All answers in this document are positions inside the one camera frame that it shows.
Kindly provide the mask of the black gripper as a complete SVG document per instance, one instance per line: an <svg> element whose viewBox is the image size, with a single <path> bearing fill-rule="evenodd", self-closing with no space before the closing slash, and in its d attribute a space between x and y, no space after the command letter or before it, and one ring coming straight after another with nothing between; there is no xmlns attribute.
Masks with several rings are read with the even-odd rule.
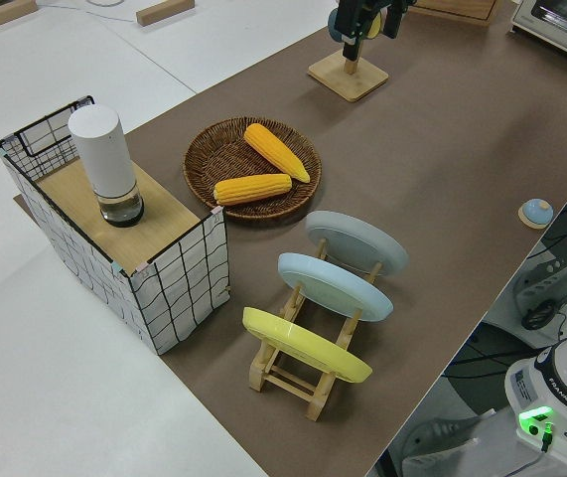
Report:
<svg viewBox="0 0 567 477"><path fill-rule="evenodd" d="M378 34L378 13L387 8L383 34L396 38L402 18L413 0L341 0L337 13L337 31L344 36L343 56L357 59L363 40Z"/></svg>

